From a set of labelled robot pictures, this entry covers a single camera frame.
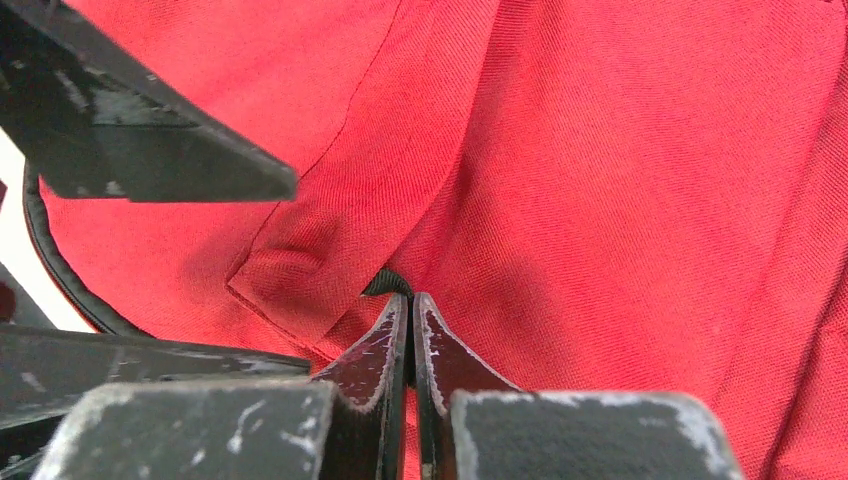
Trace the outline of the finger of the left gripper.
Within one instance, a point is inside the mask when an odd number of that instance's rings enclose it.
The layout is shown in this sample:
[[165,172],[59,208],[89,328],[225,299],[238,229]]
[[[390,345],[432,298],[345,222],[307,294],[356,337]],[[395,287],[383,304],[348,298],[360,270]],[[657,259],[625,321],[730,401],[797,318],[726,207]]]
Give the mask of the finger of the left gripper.
[[61,1],[1,5],[1,127],[63,198],[264,202],[296,193],[290,166]]
[[105,383],[309,371],[305,359],[267,352],[3,325],[1,427],[63,415]]

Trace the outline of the red backpack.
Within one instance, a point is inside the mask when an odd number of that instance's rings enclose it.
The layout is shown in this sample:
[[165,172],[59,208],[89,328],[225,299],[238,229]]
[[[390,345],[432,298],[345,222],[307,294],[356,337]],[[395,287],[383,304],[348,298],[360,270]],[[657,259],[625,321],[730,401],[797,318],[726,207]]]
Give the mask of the red backpack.
[[847,475],[841,1],[77,1],[292,202],[42,192],[84,286],[322,368],[387,267],[527,389],[673,390],[751,479]]

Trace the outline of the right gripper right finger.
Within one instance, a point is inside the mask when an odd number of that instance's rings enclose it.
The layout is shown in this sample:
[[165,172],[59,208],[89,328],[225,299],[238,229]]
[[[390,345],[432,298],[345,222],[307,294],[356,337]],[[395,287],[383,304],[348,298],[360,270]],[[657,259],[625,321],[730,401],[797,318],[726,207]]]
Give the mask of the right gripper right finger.
[[680,393],[519,389],[412,303],[425,479],[740,479],[717,417]]

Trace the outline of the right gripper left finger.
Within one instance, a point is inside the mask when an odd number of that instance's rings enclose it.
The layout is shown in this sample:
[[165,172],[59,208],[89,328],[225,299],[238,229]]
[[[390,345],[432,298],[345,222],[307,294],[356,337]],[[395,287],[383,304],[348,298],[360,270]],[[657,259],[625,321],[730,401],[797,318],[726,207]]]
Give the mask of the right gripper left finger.
[[408,301],[311,379],[113,383],[59,424],[38,479],[399,479]]

